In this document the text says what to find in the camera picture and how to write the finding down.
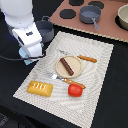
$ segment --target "tomato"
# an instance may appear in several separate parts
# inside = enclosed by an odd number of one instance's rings
[[[68,87],[68,94],[73,97],[79,97],[82,95],[83,89],[76,84],[70,84]]]

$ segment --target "placemat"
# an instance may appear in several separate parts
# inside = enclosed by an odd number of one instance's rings
[[[64,56],[57,49],[97,59],[97,63],[81,60],[82,74],[72,79],[86,86],[81,97],[70,97],[67,83],[46,76],[46,71],[57,74],[56,61]],[[46,50],[46,57],[37,62],[13,96],[77,126],[90,128],[112,50],[112,44],[58,32]],[[32,80],[53,84],[51,97],[28,94],[26,90]]]

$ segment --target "black table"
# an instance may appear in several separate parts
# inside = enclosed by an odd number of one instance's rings
[[[62,1],[33,0],[35,22],[41,20],[42,16],[51,16]],[[55,35],[62,31],[114,44],[91,128],[128,128],[128,44],[55,25],[54,30]],[[0,20],[0,55],[20,58],[18,51],[17,40],[9,34],[5,20]],[[26,66],[23,61],[12,62],[0,58],[0,106],[52,128],[77,128],[68,121],[13,97],[36,63]]]

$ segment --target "hot dog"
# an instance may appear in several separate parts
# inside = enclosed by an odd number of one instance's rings
[[[72,76],[74,74],[74,72],[72,71],[72,69],[70,68],[70,66],[66,62],[66,60],[64,58],[61,58],[60,61],[64,65],[65,69],[68,71],[69,75]]]

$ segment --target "wooden handle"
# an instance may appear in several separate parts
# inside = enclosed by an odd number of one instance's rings
[[[75,82],[75,81],[72,81],[72,80],[69,80],[69,79],[64,79],[64,82],[66,82],[66,83],[68,83],[68,84],[77,84],[77,85],[79,85],[81,88],[86,88],[85,87],[85,85],[83,85],[83,84],[81,84],[81,83],[77,83],[77,82]]]
[[[77,57],[80,59],[83,59],[83,60],[94,62],[94,63],[97,62],[97,59],[94,59],[94,58],[90,58],[90,57],[86,57],[86,56],[82,56],[82,55],[79,55]]]

